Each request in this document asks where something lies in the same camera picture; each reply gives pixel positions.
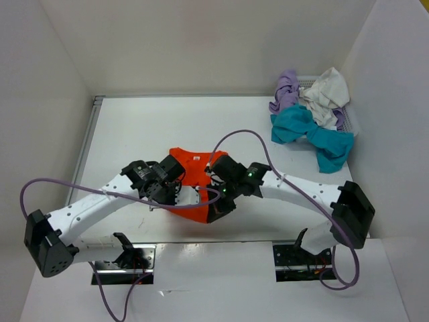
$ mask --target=laundry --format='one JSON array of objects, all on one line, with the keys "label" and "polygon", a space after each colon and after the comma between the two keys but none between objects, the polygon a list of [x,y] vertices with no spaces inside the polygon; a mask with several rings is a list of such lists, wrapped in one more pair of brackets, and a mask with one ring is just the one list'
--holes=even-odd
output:
[{"label": "laundry", "polygon": [[341,126],[344,120],[339,121],[342,111],[333,110],[344,107],[349,101],[349,89],[344,77],[334,67],[324,72],[309,89],[299,92],[300,103],[313,115],[317,125],[330,129]]},{"label": "laundry", "polygon": [[336,123],[335,123],[336,129],[339,130],[339,131],[343,130],[343,124],[344,124],[344,122],[346,120],[343,108],[342,107],[338,107],[336,109],[333,109],[332,112],[334,113],[334,115],[336,117]]},{"label": "laundry", "polygon": [[269,110],[277,115],[284,109],[295,105],[298,102],[299,87],[300,83],[296,78],[296,71],[293,69],[283,71],[275,89],[275,102],[269,103]]},{"label": "laundry", "polygon": [[279,115],[271,115],[271,140],[284,144],[302,136],[316,147],[320,172],[339,171],[347,161],[354,144],[352,133],[331,131],[315,124],[311,111],[296,104],[284,109]]},{"label": "laundry", "polygon": [[[184,186],[206,186],[211,183],[210,177],[207,176],[207,173],[204,171],[211,152],[191,152],[181,148],[171,148],[170,154],[175,157],[185,169],[185,175],[181,179]],[[228,154],[224,151],[217,151],[212,161],[214,162],[220,156],[227,155]],[[206,190],[200,190],[198,194],[200,195],[201,203],[206,203],[208,201],[208,192]],[[170,211],[193,221],[207,223],[208,206],[193,209],[170,209]]]}]

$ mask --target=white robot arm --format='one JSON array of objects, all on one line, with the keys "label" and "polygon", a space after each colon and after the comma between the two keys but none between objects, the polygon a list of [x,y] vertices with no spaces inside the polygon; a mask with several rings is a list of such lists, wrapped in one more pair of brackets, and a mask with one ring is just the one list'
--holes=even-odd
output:
[{"label": "white robot arm", "polygon": [[[314,205],[282,182],[264,164],[254,162],[246,168],[229,156],[221,156],[210,170],[222,181],[205,187],[211,198],[216,194],[220,195],[209,202],[208,223],[230,213],[235,208],[234,199],[241,195],[280,199],[314,210]],[[141,249],[134,248],[122,233],[92,239],[82,239],[79,236],[106,216],[138,200],[149,200],[160,207],[171,208],[177,207],[176,201],[180,199],[180,204],[197,207],[200,201],[196,188],[184,186],[178,192],[178,178],[182,174],[184,168],[173,156],[168,156],[160,163],[132,162],[104,185],[98,194],[89,194],[46,215],[40,210],[31,213],[27,219],[24,242],[42,276],[55,276],[71,263],[106,260],[126,266],[135,257],[143,258]],[[357,184],[346,182],[344,186],[336,186],[293,176],[284,175],[284,178],[331,214],[347,232],[355,248],[363,247],[374,209]],[[331,222],[326,221],[314,228],[305,229],[298,236],[296,245],[317,255],[343,243]]]}]

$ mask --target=orange cloth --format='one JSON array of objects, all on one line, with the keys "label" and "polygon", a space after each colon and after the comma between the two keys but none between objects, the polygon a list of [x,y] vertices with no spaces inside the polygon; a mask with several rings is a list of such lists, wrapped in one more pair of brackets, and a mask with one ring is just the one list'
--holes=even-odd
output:
[{"label": "orange cloth", "polygon": [[[211,183],[210,177],[204,172],[211,153],[190,152],[181,148],[171,148],[170,154],[185,168],[186,174],[182,180],[184,186],[207,186]],[[227,155],[226,152],[217,151],[213,156],[212,163],[220,156]],[[207,191],[199,191],[198,193],[200,194],[201,203],[208,201]],[[195,209],[173,209],[170,211],[199,223],[207,223],[208,206]]]}]

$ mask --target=pile of clothes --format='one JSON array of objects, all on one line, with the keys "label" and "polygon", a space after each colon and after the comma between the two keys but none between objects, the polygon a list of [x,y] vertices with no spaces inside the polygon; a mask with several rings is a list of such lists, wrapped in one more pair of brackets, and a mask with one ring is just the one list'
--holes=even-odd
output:
[{"label": "pile of clothes", "polygon": [[285,70],[275,89],[271,111],[271,140],[284,144],[302,136],[316,147],[319,169],[339,171],[354,144],[352,133],[343,132],[343,107],[350,101],[344,77],[330,68],[309,89],[300,88],[295,70]]}]

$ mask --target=white cloth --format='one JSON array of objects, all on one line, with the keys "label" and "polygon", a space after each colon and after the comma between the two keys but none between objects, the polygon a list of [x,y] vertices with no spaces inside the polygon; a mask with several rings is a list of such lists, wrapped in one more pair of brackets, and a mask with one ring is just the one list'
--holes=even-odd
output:
[{"label": "white cloth", "polygon": [[317,125],[326,129],[335,126],[338,120],[332,110],[350,101],[346,80],[334,67],[324,72],[309,89],[301,90],[300,98]]}]

